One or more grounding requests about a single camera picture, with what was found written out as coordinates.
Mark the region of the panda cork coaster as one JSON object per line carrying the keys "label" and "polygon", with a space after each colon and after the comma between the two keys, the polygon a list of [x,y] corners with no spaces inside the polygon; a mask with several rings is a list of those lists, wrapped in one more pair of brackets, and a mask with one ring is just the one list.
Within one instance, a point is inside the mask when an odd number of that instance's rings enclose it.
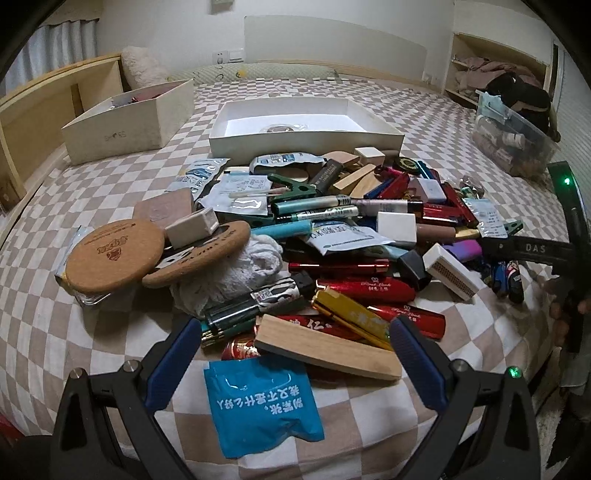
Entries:
{"label": "panda cork coaster", "polygon": [[249,237],[250,227],[245,221],[223,224],[211,238],[163,259],[141,283],[157,289],[196,277],[242,250]]}

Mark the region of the long wooden block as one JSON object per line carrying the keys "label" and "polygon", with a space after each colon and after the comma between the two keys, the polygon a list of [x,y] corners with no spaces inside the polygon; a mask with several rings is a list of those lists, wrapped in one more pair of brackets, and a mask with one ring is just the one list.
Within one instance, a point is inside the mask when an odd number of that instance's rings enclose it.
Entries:
{"label": "long wooden block", "polygon": [[311,330],[280,318],[263,315],[254,338],[259,351],[381,381],[402,377],[402,366],[393,351]]}

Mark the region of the uv gel polish box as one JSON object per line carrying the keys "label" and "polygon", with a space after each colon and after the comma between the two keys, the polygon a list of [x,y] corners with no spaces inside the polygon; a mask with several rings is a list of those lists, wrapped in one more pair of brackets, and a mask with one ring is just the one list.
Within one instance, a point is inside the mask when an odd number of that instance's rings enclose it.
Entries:
{"label": "uv gel polish box", "polygon": [[171,246],[180,249],[211,236],[218,226],[214,210],[208,207],[176,220],[165,228],[165,234]]}

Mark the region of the white mask packet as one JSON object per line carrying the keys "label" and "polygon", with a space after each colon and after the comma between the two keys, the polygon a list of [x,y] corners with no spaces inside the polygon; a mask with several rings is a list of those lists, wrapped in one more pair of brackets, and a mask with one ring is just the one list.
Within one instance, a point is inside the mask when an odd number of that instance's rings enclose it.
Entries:
{"label": "white mask packet", "polygon": [[266,175],[223,175],[199,203],[215,212],[266,216],[266,195],[271,185]]}

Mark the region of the black lighter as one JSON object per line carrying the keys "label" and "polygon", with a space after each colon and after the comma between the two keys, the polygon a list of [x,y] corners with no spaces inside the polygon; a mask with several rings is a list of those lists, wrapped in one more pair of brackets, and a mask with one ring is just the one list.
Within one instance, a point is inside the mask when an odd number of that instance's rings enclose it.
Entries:
{"label": "black lighter", "polygon": [[338,161],[329,159],[325,161],[324,166],[318,170],[318,173],[311,178],[308,184],[315,187],[315,192],[317,192],[318,195],[325,195],[325,193],[329,191],[329,188],[331,188],[339,178],[341,172],[342,164]]}

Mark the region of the brown tape roll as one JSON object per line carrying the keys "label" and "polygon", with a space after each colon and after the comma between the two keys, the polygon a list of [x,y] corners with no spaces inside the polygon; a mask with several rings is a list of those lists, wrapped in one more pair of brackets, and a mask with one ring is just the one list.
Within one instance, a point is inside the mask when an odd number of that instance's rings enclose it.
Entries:
{"label": "brown tape roll", "polygon": [[304,131],[307,129],[308,129],[308,126],[305,124],[276,123],[276,124],[266,125],[260,131],[262,133],[266,133],[266,134],[276,134],[276,133],[299,132],[299,131]]}

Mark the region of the blue wipe packet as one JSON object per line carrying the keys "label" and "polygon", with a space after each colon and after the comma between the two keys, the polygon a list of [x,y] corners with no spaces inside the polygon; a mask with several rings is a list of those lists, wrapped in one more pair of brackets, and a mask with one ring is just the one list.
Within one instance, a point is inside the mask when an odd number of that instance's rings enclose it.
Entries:
{"label": "blue wipe packet", "polygon": [[215,361],[204,370],[224,457],[259,454],[297,437],[325,439],[304,364],[279,355]]}

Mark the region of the white cloth rag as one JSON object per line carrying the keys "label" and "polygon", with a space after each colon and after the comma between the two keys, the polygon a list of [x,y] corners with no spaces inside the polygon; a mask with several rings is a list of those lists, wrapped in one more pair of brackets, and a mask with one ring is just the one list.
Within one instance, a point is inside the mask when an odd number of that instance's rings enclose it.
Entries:
{"label": "white cloth rag", "polygon": [[283,247],[270,236],[252,235],[242,250],[172,285],[170,293],[178,310],[201,317],[208,308],[289,275],[283,265]]}

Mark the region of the black bag on bin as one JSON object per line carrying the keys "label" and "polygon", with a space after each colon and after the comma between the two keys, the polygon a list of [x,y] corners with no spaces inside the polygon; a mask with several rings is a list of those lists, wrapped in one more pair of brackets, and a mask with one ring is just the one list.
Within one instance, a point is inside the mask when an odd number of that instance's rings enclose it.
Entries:
{"label": "black bag on bin", "polygon": [[528,120],[555,143],[561,140],[556,114],[549,94],[525,82],[512,72],[506,72],[487,84],[486,92],[500,96],[503,104]]}

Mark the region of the blue white sachet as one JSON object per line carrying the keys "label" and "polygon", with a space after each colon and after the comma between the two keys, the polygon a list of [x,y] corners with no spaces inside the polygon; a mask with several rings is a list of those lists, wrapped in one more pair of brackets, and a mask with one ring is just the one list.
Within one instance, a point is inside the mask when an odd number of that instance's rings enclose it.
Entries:
{"label": "blue white sachet", "polygon": [[196,201],[228,161],[228,158],[197,159],[174,178],[165,192],[188,189],[192,199]]}

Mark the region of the wooden closet shelf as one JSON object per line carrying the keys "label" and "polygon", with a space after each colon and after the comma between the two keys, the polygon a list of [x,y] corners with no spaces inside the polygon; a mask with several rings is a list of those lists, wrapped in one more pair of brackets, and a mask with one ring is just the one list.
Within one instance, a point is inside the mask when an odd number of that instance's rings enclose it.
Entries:
{"label": "wooden closet shelf", "polygon": [[552,59],[539,60],[502,43],[455,33],[443,93],[464,107],[476,109],[486,85],[508,72],[541,87],[553,99],[556,70]]}

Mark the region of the white shallow tray box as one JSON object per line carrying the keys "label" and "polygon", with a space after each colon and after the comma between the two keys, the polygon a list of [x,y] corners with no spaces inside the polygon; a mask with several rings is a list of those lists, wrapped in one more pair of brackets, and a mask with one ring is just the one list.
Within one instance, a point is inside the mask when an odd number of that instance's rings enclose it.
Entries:
{"label": "white shallow tray box", "polygon": [[358,103],[324,97],[228,102],[209,133],[211,154],[232,165],[247,165],[266,154],[400,150],[404,139],[403,132]]}

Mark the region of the wooden bedside shelf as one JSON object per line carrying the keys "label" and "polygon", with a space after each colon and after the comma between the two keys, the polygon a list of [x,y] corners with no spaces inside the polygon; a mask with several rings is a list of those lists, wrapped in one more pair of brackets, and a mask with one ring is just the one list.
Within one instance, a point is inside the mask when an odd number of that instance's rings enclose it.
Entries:
{"label": "wooden bedside shelf", "polygon": [[61,129],[123,91],[121,56],[51,71],[1,98],[1,239],[66,156]]}

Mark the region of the green long bolster pillow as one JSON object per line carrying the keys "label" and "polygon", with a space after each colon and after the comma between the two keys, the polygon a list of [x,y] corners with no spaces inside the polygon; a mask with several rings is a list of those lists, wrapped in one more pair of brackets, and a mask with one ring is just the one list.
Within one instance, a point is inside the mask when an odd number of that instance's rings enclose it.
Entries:
{"label": "green long bolster pillow", "polygon": [[195,67],[170,74],[169,82],[192,80],[195,86],[214,83],[231,83],[256,79],[331,79],[338,78],[334,68],[324,65],[283,63],[228,63]]}

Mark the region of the grey curtain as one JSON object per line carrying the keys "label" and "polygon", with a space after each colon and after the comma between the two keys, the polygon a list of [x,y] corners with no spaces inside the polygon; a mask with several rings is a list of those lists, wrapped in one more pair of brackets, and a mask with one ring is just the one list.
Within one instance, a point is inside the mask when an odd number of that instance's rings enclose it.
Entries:
{"label": "grey curtain", "polygon": [[48,72],[97,56],[98,20],[66,21],[38,28],[1,81],[1,96]]}

